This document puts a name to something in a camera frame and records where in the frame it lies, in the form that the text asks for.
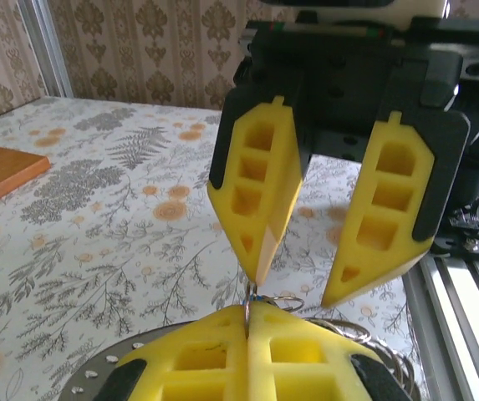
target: perforated metal disc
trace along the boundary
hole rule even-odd
[[[59,401],[92,401],[104,385],[107,377],[115,369],[115,365],[119,359],[122,359],[127,353],[130,353],[134,349],[142,347],[189,323],[190,322],[173,324],[137,334],[94,355],[87,363],[79,368],[64,385]],[[372,349],[377,352],[388,368],[394,367],[393,361],[387,358],[385,353],[380,353],[378,349]],[[411,394],[412,400],[420,401],[421,396],[417,384],[413,383],[411,387],[413,388]]]

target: metal plate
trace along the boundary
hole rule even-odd
[[[136,336],[126,338],[126,340],[120,341],[94,355],[81,368],[79,368],[79,370],[64,385],[63,391],[59,396],[59,401],[92,401],[93,397],[98,394],[99,390],[104,385],[105,380],[115,369],[115,365],[119,359],[132,350],[140,348],[142,345],[163,337],[167,333],[189,323],[191,322],[173,324],[137,334]],[[386,353],[380,353],[378,350],[374,348],[372,349],[379,354],[380,358],[388,368],[394,368],[393,361],[386,357]],[[405,388],[408,388],[408,386],[409,383],[405,383]],[[411,395],[412,400],[421,401],[420,391],[417,384],[413,383],[411,387],[414,389]]]

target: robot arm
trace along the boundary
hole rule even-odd
[[[301,2],[296,23],[247,25],[208,192],[262,285],[312,155],[361,162],[322,302],[331,307],[433,245],[459,166],[476,159],[479,21],[443,19],[443,1],[320,3]]]

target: yellow foam finger pad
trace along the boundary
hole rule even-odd
[[[406,273],[430,249],[412,231],[434,165],[417,131],[394,112],[377,121],[323,296],[332,307]]]
[[[248,278],[262,285],[303,183],[293,110],[276,97],[236,120],[211,205]]]
[[[351,363],[380,363],[368,348],[264,302],[248,342],[243,324],[243,307],[227,307],[132,351],[94,401],[371,400]]]

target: table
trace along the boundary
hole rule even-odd
[[[0,117],[0,146],[52,162],[0,200],[0,400],[56,399],[99,350],[242,300],[245,277],[206,195],[219,116],[43,98]],[[312,159],[260,292],[301,297],[301,316],[363,325],[420,375],[400,279],[318,307],[358,172]]]

